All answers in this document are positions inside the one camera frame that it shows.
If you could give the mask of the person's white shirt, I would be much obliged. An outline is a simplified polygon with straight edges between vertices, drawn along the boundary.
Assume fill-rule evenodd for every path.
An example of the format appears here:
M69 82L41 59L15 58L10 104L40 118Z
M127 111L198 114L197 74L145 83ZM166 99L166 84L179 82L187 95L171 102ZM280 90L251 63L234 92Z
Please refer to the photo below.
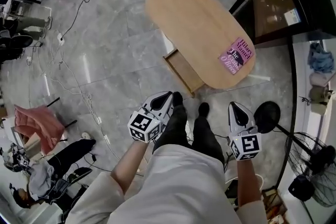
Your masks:
M140 191L125 199L100 173L69 213L66 224L267 224L262 201L235 210L225 195L222 163L179 145L152 155Z

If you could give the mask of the person's leg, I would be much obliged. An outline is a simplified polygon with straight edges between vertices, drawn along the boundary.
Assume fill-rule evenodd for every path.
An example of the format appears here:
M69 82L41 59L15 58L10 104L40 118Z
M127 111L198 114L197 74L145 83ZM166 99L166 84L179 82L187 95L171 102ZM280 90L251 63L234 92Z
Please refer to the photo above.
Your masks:
M195 151L219 160L222 165L225 164L225 158L222 148L218 143L215 134L211 130L207 120L209 114L209 104L203 102L198 108L198 117L194 121L192 148Z
M164 132L154 144L153 152L164 145L180 145L189 147L185 131L187 113L183 105L183 98L179 92L173 93L173 113L166 125Z

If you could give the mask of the pink book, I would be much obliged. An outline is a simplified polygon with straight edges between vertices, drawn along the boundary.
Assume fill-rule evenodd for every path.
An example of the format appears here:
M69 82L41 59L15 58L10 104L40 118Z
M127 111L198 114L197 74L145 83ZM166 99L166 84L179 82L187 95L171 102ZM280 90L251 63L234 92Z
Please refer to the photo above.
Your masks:
M242 38L237 38L218 59L231 74L236 74L254 54L248 43Z

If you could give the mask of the person's left forearm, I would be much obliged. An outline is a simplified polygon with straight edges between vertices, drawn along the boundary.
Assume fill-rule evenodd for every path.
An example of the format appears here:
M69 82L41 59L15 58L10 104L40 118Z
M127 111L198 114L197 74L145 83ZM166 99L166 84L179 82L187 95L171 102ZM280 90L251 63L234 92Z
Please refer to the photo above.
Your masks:
M124 194L128 191L137 174L147 147L147 143L134 141L110 173L110 176L117 182Z

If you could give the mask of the pink chair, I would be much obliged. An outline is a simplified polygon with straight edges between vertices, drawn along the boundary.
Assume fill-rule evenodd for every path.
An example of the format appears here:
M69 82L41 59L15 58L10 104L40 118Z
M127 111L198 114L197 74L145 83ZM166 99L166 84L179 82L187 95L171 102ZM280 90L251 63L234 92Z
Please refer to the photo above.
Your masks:
M54 150L63 138L65 130L77 123L76 120L63 125L49 108L59 101L55 99L48 105L25 109L15 105L14 130L23 138L23 149L29 158L37 154L47 155Z

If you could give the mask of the black standing fan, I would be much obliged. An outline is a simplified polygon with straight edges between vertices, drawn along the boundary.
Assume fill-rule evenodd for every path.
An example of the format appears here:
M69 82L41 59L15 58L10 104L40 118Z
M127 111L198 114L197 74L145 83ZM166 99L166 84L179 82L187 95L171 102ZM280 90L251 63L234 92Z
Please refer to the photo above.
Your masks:
M313 198L324 207L336 205L336 148L304 132L290 132L279 124L280 107L272 101L261 104L254 114L259 133L279 129L286 138L285 152L295 174L288 187L302 202Z

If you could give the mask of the beige cloth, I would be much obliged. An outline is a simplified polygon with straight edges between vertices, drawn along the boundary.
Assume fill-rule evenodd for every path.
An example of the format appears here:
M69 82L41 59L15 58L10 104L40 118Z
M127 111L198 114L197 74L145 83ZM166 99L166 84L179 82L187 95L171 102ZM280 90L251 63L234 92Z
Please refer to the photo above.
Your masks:
M312 86L309 92L311 111L324 115L332 94L333 90L330 90L328 87Z

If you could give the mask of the wooden coffee table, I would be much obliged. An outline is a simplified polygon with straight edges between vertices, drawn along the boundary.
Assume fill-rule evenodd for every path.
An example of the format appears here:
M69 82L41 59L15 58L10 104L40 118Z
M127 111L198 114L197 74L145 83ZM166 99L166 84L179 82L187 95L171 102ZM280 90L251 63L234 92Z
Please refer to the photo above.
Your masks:
M256 61L255 46L218 0L145 0L145 10L204 85L228 89L246 77L270 81L270 77L251 74ZM248 43L255 54L236 74L231 74L218 57L237 38Z

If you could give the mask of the person's right forearm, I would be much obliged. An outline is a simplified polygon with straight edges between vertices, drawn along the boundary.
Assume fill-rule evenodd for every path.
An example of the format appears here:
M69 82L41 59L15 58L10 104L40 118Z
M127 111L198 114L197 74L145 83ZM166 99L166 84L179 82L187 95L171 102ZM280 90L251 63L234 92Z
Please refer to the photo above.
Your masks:
M237 162L237 177L238 206L242 207L248 203L260 201L261 192L258 185L258 178L250 159Z

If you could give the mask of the person's right leg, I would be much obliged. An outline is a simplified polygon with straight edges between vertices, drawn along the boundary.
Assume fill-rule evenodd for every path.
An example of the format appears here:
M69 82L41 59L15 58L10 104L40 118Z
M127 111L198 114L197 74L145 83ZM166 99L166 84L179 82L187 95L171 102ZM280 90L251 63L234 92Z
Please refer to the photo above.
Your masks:
M218 143L215 134L211 130L207 120L209 114L209 104L203 102L198 108L198 117L194 121L192 148L195 151L219 160L222 165L225 164L225 158L222 148Z

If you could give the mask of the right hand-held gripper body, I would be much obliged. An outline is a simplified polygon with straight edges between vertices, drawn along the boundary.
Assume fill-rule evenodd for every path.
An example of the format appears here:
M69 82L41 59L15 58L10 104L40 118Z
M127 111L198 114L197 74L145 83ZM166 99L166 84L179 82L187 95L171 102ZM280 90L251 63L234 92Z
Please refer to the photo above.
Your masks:
M253 159L261 151L261 134L255 124L238 126L231 124L229 147L237 161Z

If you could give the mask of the open cardboard box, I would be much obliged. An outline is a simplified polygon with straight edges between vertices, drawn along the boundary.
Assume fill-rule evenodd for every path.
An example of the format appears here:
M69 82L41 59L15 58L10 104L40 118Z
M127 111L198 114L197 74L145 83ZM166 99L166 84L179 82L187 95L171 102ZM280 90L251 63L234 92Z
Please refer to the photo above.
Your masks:
M285 213L287 208L282 201L278 190L270 188L263 190L262 200L264 202L268 224L287 224Z

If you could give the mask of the person's left leg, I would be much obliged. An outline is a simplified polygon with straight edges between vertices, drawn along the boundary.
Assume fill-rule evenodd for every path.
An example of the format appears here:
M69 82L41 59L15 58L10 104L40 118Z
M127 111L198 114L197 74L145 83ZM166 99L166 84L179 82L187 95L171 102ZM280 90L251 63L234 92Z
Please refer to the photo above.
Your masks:
M153 152L164 145L180 145L189 147L185 131L187 113L183 105L183 98L179 92L173 93L173 113L166 125L164 132L154 144Z

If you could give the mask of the wooden drawer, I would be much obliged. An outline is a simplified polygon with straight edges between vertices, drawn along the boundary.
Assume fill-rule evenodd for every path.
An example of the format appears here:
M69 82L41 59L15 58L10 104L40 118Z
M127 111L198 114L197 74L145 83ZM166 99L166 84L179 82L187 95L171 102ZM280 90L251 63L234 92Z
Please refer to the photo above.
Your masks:
M163 59L190 96L194 98L196 91L204 85L204 82L192 66L177 49L165 55Z

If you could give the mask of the blue cloth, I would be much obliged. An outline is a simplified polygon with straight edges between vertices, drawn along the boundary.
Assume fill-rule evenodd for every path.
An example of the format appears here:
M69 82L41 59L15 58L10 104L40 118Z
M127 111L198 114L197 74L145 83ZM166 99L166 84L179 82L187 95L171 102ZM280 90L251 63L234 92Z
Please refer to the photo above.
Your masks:
M334 72L334 57L331 52L325 51L319 42L310 44L308 65L315 72Z

